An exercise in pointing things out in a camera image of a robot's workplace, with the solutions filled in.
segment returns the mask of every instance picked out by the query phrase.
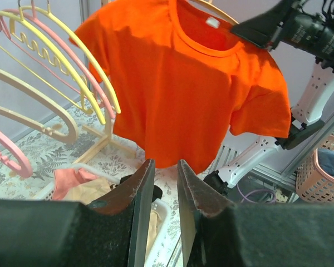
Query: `clothing label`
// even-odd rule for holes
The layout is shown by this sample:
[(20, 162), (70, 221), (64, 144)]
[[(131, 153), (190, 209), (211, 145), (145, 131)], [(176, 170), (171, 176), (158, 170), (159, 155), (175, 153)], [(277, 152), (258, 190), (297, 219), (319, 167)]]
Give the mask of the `clothing label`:
[(209, 17), (206, 21), (206, 24), (208, 24), (209, 26), (217, 29), (217, 28), (219, 28), (220, 22), (216, 18)]

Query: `blue cloth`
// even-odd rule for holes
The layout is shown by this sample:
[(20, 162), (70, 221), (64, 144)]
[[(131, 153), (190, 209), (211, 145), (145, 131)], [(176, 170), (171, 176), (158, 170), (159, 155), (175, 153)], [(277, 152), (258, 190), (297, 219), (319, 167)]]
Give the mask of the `blue cloth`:
[(334, 151), (318, 149), (318, 162), (323, 171), (334, 177)]

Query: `cream clothes hanger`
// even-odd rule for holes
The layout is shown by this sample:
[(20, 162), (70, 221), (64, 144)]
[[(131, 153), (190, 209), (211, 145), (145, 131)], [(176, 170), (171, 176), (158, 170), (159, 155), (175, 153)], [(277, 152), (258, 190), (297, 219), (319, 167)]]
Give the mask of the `cream clothes hanger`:
[(45, 15), (49, 19), (55, 22), (58, 26), (60, 26), (71, 38), (72, 40), (77, 44), (77, 46), (83, 51), (83, 53), (86, 55), (88, 60), (91, 62), (91, 64), (94, 66), (97, 73), (102, 78), (102, 81), (104, 83), (105, 88), (107, 89), (110, 98), (112, 100), (112, 103), (114, 104), (114, 109), (116, 113), (121, 113), (120, 105), (117, 100), (114, 88), (112, 87), (107, 75), (104, 73), (103, 69), (95, 59), (95, 57), (91, 54), (91, 52), (88, 50), (88, 48), (83, 44), (83, 42), (76, 36), (76, 34), (68, 27), (66, 26), (62, 21), (60, 21), (57, 17), (55, 17), (51, 12), (51, 5), (50, 0), (47, 0), (47, 10), (44, 10), (39, 7), (33, 7), (33, 6), (23, 6), (22, 10), (26, 9), (32, 9), (34, 8), (36, 12)]
[[(7, 30), (6, 24), (5, 22), (2, 22), (0, 19), (0, 29), (3, 27), (3, 32), (6, 34), (9, 31)], [(47, 67), (45, 64), (43, 64), (41, 61), (37, 60), (36, 58), (34, 58), (33, 56), (31, 56), (25, 49), (23, 49), (17, 42), (15, 42), (12, 38), (9, 38), (9, 40), (15, 45), (17, 46), (22, 52), (24, 52), (26, 55), (28, 55), (30, 58), (32, 58), (34, 61), (36, 61), (38, 64), (40, 64), (42, 67), (44, 67), (50, 74), (52, 74), (53, 76), (55, 76), (60, 82), (64, 83), (66, 86), (68, 86), (70, 89), (72, 89), (73, 91), (75, 91), (76, 93), (80, 94), (80, 91), (78, 91), (77, 89), (75, 89), (72, 85), (70, 85), (69, 83), (67, 83), (65, 80), (63, 80), (61, 77), (57, 76), (53, 71), (51, 71), (51, 69), (49, 67)], [(88, 81), (86, 80), (86, 77), (81, 75), (81, 78), (83, 79), (84, 83), (87, 85)], [(93, 110), (90, 109), (90, 111), (87, 111), (87, 113), (89, 114), (93, 114)]]
[(45, 127), (43, 124), (32, 120), (26, 116), (23, 116), (21, 114), (18, 114), (12, 110), (9, 110), (7, 108), (0, 106), (0, 115), (8, 117), (12, 120), (18, 121), (30, 128), (33, 128), (53, 139), (56, 139), (58, 141), (71, 144), (74, 143), (78, 138), (78, 126), (74, 119), (69, 115), (69, 113), (59, 106), (56, 102), (45, 96), (43, 93), (41, 93), (39, 90), (33, 88), (31, 85), (23, 82), (22, 80), (18, 79), (17, 77), (11, 75), (8, 72), (5, 72), (0, 69), (0, 80), (12, 85), (13, 87), (19, 89), (23, 93), (29, 95), (36, 101), (40, 102), (47, 108), (49, 108), (51, 111), (53, 111), (55, 114), (57, 114), (67, 125), (68, 127), (68, 134), (64, 134), (61, 132), (58, 132), (56, 130), (51, 129), (50, 127)]
[(0, 132), (0, 144), (15, 157), (18, 163), (10, 160), (8, 156), (3, 155), (1, 152), (0, 162), (19, 174), (19, 176), (29, 178), (33, 174), (33, 171), (30, 161), (24, 153), (2, 132)]
[[(32, 14), (33, 16), (30, 16), (29, 14), (26, 14), (23, 12), (23, 16), (25, 17), (25, 19), (29, 20), (30, 22), (35, 23), (37, 26), (39, 26), (39, 28), (41, 28), (43, 31), (45, 31), (50, 37), (52, 37), (60, 47), (63, 48), (64, 51), (66, 51), (66, 53), (73, 59), (73, 61), (78, 65), (78, 67), (81, 69), (81, 71), (83, 72), (83, 74), (87, 77), (87, 79), (91, 82), (93, 89), (94, 89), (94, 93), (95, 93), (95, 98), (97, 99), (97, 94), (100, 96), (101, 99), (101, 103), (100, 103), (100, 107), (104, 107), (108, 110), (109, 116), (111, 118), (115, 118), (115, 114), (114, 111), (112, 110), (112, 107), (110, 105), (110, 102), (108, 100), (108, 98), (106, 97), (103, 89), (100, 87), (99, 83), (95, 80), (94, 76), (91, 74), (91, 72), (86, 68), (86, 66), (82, 63), (82, 61), (77, 57), (77, 55), (73, 52), (73, 50), (54, 32), (52, 31), (47, 25), (45, 25), (44, 23), (42, 23), (36, 16), (36, 10), (35, 10), (35, 2), (34, 0), (31, 0), (31, 7), (32, 7)], [(9, 13), (13, 13), (15, 15), (20, 15), (20, 10), (19, 9), (4, 9), (3, 11), (5, 12), (9, 12)], [(41, 64), (44, 68), (46, 68), (48, 71), (50, 71), (54, 76), (56, 76), (48, 67), (46, 67), (44, 64), (42, 64), (41, 62), (37, 61), (39, 64)], [(66, 85), (68, 85), (68, 87), (72, 88), (73, 90), (77, 91), (75, 88), (73, 88), (71, 85), (67, 84), (64, 80), (60, 79), (58, 76), (56, 76), (61, 82), (65, 83)]]
[(218, 15), (221, 19), (229, 22), (231, 25), (239, 24), (234, 18), (232, 18), (231, 16), (226, 14), (224, 11), (222, 11), (221, 9), (214, 6), (212, 4), (213, 0), (209, 0), (208, 2), (204, 1), (204, 0), (187, 0), (187, 1), (191, 1), (193, 3), (199, 4), (200, 6), (206, 8), (207, 10), (211, 11), (212, 13), (215, 13), (216, 15)]
[[(30, 71), (30, 73), (34, 74), (37, 78), (39, 78), (42, 82), (44, 82), (46, 85), (50, 86), (52, 89), (54, 89), (56, 92), (58, 92), (61, 96), (63, 96), (65, 99), (69, 100), (73, 105), (81, 109), (84, 113), (86, 114), (92, 114), (92, 111), (90, 109), (86, 109), (84, 107), (84, 97), (87, 97), (89, 102), (92, 105), (93, 110), (95, 111), (97, 118), (99, 119), (101, 124), (105, 124), (105, 118), (104, 115), (102, 114), (98, 103), (96, 102), (93, 94), (89, 91), (87, 85), (84, 83), (84, 81), (81, 79), (81, 77), (78, 75), (76, 70), (72, 67), (72, 65), (69, 63), (69, 61), (64, 57), (64, 55), (58, 50), (58, 48), (46, 37), (44, 36), (37, 28), (35, 28), (33, 25), (28, 23), (25, 19), (24, 16), (15, 16), (14, 14), (0, 11), (0, 17), (3, 20), (2, 17), (8, 17), (10, 18), (10, 32), (12, 35), (15, 34), (14, 32), (14, 23), (18, 22), (28, 28), (31, 32), (33, 32), (39, 39), (44, 42), (44, 44), (49, 47), (53, 54), (55, 55), (53, 60), (50, 58), (50, 54), (48, 51), (44, 48), (42, 49), (42, 53), (40, 53), (38, 49), (37, 42), (32, 41), (31, 46), (28, 43), (28, 39), (26, 38), (26, 35), (24, 33), (20, 33), (20, 37), (18, 37), (16, 34), (16, 38), (21, 40), (22, 43), (26, 43), (26, 45), (33, 51), (36, 51), (38, 55), (46, 60), (49, 61), (49, 63), (53, 66), (58, 66), (60, 70), (65, 73), (69, 74), (73, 77), (73, 80), (79, 85), (79, 88), (81, 89), (81, 104), (82, 107), (78, 106), (74, 101), (72, 101), (69, 97), (65, 96), (60, 90), (56, 89), (53, 87), (50, 83), (48, 83), (46, 80), (44, 80), (42, 77), (40, 77), (38, 74), (36, 74), (34, 71), (32, 71), (30, 68), (28, 68), (25, 64), (23, 64), (21, 61), (15, 58), (11, 53), (9, 53), (4, 47), (0, 45), (0, 49), (3, 50), (6, 54), (8, 54), (10, 57), (12, 57), (15, 61), (17, 61), (21, 66), (23, 66), (25, 69)], [(4, 31), (5, 35), (11, 39), (11, 35), (8, 34), (6, 31)]]

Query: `black foam pad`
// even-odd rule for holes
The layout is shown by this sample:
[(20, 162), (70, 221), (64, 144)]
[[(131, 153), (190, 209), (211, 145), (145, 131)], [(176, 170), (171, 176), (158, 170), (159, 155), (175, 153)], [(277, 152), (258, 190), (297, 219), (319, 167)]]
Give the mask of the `black foam pad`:
[(334, 205), (235, 204), (178, 170), (184, 266), (334, 267)]
[(0, 267), (144, 266), (154, 161), (88, 206), (0, 200)]

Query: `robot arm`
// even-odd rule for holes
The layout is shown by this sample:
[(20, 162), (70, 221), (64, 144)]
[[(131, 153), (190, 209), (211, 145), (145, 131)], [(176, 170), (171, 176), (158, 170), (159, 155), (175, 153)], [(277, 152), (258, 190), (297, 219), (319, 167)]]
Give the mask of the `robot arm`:
[[(232, 28), (234, 34), (254, 43), (258, 47), (271, 50), (275, 49), (280, 41), (285, 41), (292, 46), (316, 55), (316, 61), (304, 94), (291, 109), (292, 124), (288, 138), (279, 139), (270, 136), (260, 136), (255, 143), (227, 166), (212, 172), (204, 179), (207, 184), (221, 194), (224, 194), (227, 188), (235, 187), (248, 172), (270, 157), (270, 155), (280, 150), (290, 150), (296, 147), (324, 126), (324, 122), (321, 121), (322, 112), (327, 101), (334, 93), (334, 43), (331, 45), (334, 39), (334, 31), (331, 28), (332, 24), (330, 22), (323, 22), (318, 16), (305, 15), (303, 12), (300, 12), (299, 9), (302, 8), (302, 5), (301, 1), (282, 0), (265, 14)], [(281, 20), (277, 19), (280, 15), (283, 16)], [(306, 24), (304, 16), (311, 18), (312, 23)], [(308, 28), (303, 31), (302, 36), (297, 36), (299, 34), (297, 29), (301, 27), (305, 28), (304, 25)], [(318, 33), (315, 29), (320, 28), (322, 31)], [(318, 35), (317, 39), (307, 35), (312, 33)], [(312, 41), (312, 46), (310, 46), (310, 43), (307, 43), (309, 40)], [(328, 48), (330, 51), (328, 51), (327, 55), (324, 54), (325, 48)]]

